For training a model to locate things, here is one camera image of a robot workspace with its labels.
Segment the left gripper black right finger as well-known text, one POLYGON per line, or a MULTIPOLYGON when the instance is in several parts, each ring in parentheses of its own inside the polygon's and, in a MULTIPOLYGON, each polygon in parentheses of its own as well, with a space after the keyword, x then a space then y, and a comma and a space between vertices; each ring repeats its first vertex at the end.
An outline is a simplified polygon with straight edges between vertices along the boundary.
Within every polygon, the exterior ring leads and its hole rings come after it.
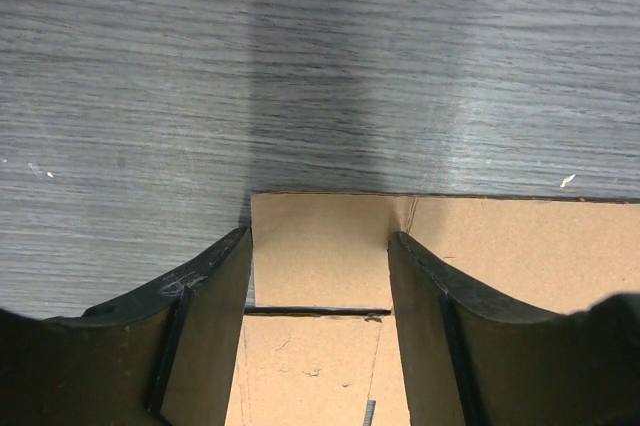
POLYGON ((414 238, 388 262, 414 425, 635 425, 639 298, 558 314, 447 264, 414 238))

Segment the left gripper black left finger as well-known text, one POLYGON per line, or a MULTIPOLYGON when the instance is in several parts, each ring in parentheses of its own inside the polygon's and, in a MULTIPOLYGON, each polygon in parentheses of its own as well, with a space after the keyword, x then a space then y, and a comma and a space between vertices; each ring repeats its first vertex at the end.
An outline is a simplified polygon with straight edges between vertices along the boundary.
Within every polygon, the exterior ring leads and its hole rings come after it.
POLYGON ((1 313, 5 425, 221 425, 252 262, 247 228, 79 317, 1 313))

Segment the brown cardboard box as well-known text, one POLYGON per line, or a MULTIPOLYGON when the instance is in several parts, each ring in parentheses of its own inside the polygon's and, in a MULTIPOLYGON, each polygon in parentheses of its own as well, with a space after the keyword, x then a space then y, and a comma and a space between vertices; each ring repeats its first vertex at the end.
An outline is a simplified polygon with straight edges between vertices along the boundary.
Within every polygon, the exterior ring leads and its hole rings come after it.
POLYGON ((639 206, 587 199, 258 194, 255 303, 230 425, 414 425, 388 245, 404 232, 447 264, 558 314, 639 298, 639 206))

